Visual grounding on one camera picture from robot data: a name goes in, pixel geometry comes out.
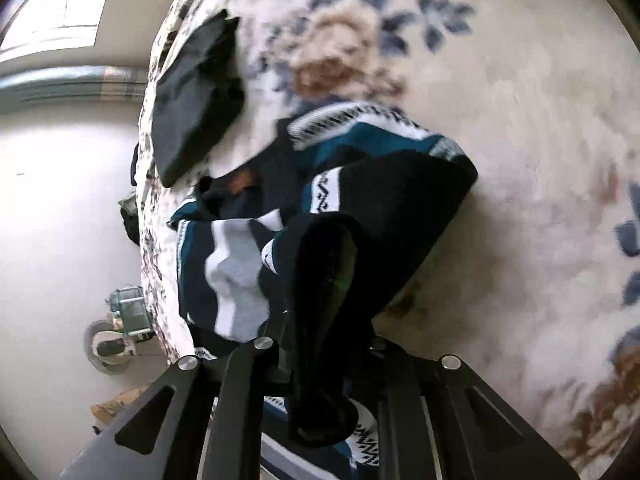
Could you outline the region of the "navy white patterned sweater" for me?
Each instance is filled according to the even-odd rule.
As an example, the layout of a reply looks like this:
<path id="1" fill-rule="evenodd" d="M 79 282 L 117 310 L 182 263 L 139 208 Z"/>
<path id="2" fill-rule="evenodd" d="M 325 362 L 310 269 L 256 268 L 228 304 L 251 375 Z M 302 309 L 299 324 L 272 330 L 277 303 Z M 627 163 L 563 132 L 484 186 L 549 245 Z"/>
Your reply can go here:
<path id="1" fill-rule="evenodd" d="M 373 479 L 378 425 L 363 346 L 477 178 L 458 144 L 378 104 L 283 118 L 257 156 L 204 177 L 172 215 L 180 316 L 209 359 L 271 336 L 292 393 L 265 400 L 280 479 Z"/>

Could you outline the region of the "round white floor device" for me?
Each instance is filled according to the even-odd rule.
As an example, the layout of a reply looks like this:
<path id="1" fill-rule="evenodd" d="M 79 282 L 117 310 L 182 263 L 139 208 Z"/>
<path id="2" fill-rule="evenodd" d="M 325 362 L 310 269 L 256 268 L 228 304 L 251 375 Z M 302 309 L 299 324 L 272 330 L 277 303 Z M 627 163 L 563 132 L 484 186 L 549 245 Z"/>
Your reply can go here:
<path id="1" fill-rule="evenodd" d="M 122 374 L 137 356 L 134 341 L 108 321 L 93 322 L 85 330 L 84 350 L 89 363 L 107 375 Z"/>

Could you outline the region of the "teal shelf rack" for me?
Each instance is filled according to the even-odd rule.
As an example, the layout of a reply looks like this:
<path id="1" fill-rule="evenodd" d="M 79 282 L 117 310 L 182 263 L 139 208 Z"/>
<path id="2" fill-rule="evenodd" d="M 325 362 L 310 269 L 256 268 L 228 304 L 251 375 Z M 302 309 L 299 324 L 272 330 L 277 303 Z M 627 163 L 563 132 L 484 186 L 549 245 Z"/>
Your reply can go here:
<path id="1" fill-rule="evenodd" d="M 128 285 L 115 289 L 106 302 L 110 307 L 108 318 L 116 332 L 132 338 L 134 342 L 147 342 L 154 338 L 141 286 Z"/>

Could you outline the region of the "floral white bedspread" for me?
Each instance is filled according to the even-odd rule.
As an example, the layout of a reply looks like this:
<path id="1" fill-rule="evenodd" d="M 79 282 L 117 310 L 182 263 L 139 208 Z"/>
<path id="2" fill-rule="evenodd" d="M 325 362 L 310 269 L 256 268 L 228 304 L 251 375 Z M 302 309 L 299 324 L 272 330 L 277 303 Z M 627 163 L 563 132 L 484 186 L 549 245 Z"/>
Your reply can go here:
<path id="1" fill-rule="evenodd" d="M 606 0 L 174 0 L 157 82 L 195 29 L 239 18 L 242 114 L 172 188 L 140 116 L 142 287 L 166 356 L 178 313 L 170 215 L 201 176 L 265 148 L 278 119 L 339 98 L 454 140 L 476 185 L 375 322 L 408 351 L 461 356 L 584 479 L 639 419 L 639 52 Z"/>

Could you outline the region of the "black bag on floor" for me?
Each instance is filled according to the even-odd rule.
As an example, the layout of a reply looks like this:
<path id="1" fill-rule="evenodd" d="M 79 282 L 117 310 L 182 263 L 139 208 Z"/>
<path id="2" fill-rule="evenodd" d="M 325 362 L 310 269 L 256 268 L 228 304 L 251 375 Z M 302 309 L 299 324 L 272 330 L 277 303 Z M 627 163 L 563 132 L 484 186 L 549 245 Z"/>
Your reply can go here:
<path id="1" fill-rule="evenodd" d="M 136 197 L 136 171 L 139 155 L 139 145 L 134 148 L 134 154 L 132 155 L 129 180 L 132 186 L 132 191 L 129 195 L 118 202 L 119 213 L 122 217 L 122 224 L 124 225 L 127 237 L 137 246 L 140 245 L 140 231 L 139 231 L 139 215 Z"/>

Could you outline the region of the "folded black garment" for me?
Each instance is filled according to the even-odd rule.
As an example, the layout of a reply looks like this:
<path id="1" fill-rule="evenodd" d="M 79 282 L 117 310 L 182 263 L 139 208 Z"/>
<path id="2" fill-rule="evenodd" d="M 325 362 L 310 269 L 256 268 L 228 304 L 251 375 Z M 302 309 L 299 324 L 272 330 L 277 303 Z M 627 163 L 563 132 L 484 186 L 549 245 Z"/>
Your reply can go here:
<path id="1" fill-rule="evenodd" d="M 151 136 L 165 188 L 207 155 L 242 110 L 244 90 L 233 67 L 239 22 L 221 10 L 201 24 L 157 81 Z"/>

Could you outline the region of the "grey plaid curtain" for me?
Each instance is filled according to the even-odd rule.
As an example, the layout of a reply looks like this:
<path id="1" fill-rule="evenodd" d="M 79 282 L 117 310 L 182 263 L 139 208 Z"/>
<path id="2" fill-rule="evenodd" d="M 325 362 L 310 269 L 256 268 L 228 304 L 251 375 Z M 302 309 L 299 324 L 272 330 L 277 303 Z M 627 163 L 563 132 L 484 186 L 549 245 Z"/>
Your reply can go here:
<path id="1" fill-rule="evenodd" d="M 140 102 L 148 72 L 111 65 L 56 66 L 1 77 L 1 113 L 66 101 Z"/>

